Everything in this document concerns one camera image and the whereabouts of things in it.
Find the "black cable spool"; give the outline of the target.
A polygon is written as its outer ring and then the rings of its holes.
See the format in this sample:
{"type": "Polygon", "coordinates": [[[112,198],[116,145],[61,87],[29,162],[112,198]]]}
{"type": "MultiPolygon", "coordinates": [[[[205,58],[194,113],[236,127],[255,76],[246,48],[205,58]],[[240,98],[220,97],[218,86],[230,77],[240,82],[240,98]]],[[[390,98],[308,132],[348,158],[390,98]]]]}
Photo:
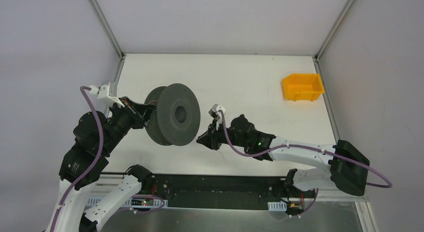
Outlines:
{"type": "Polygon", "coordinates": [[[180,83],[160,86],[153,89],[144,102],[155,105],[155,111],[145,127],[153,142],[162,146],[185,146],[195,139],[201,111],[189,87],[180,83]]]}

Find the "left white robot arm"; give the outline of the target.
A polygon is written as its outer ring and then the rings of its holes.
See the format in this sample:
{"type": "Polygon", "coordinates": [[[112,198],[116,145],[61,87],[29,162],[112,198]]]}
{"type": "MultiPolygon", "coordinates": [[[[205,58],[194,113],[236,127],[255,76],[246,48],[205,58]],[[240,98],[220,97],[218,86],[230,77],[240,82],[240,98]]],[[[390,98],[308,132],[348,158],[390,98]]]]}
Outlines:
{"type": "Polygon", "coordinates": [[[152,189],[152,173],[133,165],[120,184],[100,202],[85,209],[86,202],[108,157],[131,129],[143,129],[156,111],[155,104],[138,104],[128,97],[111,107],[112,116],[95,109],[85,113],[74,129],[75,144],[65,154],[59,170],[59,195],[47,231],[100,231],[111,216],[136,193],[152,189]]]}

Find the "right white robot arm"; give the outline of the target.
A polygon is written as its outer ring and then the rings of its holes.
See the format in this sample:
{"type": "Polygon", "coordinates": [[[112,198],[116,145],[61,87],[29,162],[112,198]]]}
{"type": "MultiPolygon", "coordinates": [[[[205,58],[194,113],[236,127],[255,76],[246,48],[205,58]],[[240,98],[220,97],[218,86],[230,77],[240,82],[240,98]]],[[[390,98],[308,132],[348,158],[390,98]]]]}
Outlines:
{"type": "Polygon", "coordinates": [[[288,161],[310,166],[310,169],[290,169],[284,181],[284,191],[291,197],[316,188],[337,188],[363,196],[367,185],[370,161],[350,142],[338,140],[335,145],[313,145],[283,139],[257,130],[244,115],[233,119],[229,126],[214,119],[196,142],[211,150],[227,144],[240,155],[263,161],[288,161]]]}

